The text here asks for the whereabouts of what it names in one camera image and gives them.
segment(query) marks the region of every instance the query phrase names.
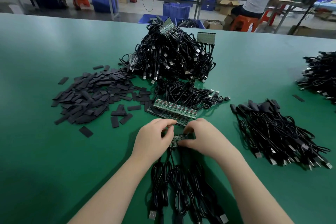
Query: green workbench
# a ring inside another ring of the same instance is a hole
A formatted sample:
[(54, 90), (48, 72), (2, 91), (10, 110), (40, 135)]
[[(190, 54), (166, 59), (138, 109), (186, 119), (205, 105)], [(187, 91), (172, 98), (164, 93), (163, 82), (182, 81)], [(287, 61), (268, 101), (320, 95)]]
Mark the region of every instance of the green workbench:
[[(133, 111), (125, 125), (112, 129), (110, 113), (87, 124), (94, 133), (82, 135), (80, 125), (56, 126), (60, 107), (52, 98), (72, 78), (93, 66), (117, 68), (119, 58), (133, 53), (147, 34), (146, 25), (123, 22), (62, 19), (0, 14), (0, 223), (66, 223), (129, 157), (141, 126), (154, 116)], [(197, 35), (197, 29), (186, 29)], [(335, 107), (318, 94), (300, 91), (295, 76), (305, 67), (302, 56), (335, 51), (336, 40), (207, 30), (216, 33), (216, 67), (204, 87), (219, 90), (229, 102), (202, 111), (206, 118), (241, 151), (283, 209), (296, 224), (335, 223), (336, 172), (325, 167), (305, 171), (299, 165), (272, 166), (244, 149), (236, 117), (229, 104), (252, 99), (276, 99), (283, 115), (315, 134), (318, 145), (332, 150), (326, 157), (336, 166)], [(57, 82), (64, 76), (65, 85)], [(151, 87), (135, 78), (134, 85)], [(292, 94), (305, 99), (299, 102)], [(134, 105), (122, 100), (118, 104)], [(200, 159), (207, 179), (218, 194), (230, 223), (242, 223), (232, 190), (220, 167)], [(150, 172), (140, 182), (124, 223), (149, 223)], [(172, 208), (164, 209), (171, 223)], [(189, 215), (184, 223), (191, 224)]]

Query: factory floor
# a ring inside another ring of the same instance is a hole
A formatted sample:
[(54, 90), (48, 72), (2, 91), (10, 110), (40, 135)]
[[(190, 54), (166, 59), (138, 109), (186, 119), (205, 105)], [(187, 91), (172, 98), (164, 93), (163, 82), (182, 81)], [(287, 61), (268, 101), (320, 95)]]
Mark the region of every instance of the factory floor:
[[(72, 0), (66, 0), (69, 8), (62, 10), (40, 10), (32, 6), (30, 0), (20, 0), (24, 13), (29, 15), (41, 15), (41, 16), (53, 16), (61, 18), (76, 18), (76, 19), (89, 19), (89, 20), (106, 20), (111, 21), (111, 14), (109, 13), (96, 13), (91, 5), (90, 8), (82, 8), (82, 10), (75, 10)], [(137, 0), (136, 3), (119, 3), (120, 16), (115, 18), (116, 21), (137, 23), (143, 14), (162, 15), (163, 1), (153, 0)], [(22, 14), (23, 11), (18, 6), (17, 0), (0, 0), (0, 12), (2, 13), (18, 13)], [(195, 4), (190, 9), (189, 18), (193, 18), (195, 13)], [(279, 28), (278, 34), (287, 34), (289, 29), (296, 25), (302, 14), (289, 13), (284, 20), (282, 26)], [(199, 19), (204, 20), (220, 20), (225, 19), (225, 15), (222, 15), (216, 11), (201, 10)], [(273, 29), (279, 24), (281, 20), (280, 16), (276, 16), (273, 26), (267, 27), (266, 22), (262, 23), (256, 30), (256, 32), (271, 33)], [(315, 30), (310, 36), (336, 39), (336, 22), (323, 21), (313, 15), (309, 15), (303, 20), (301, 26), (306, 26)]]

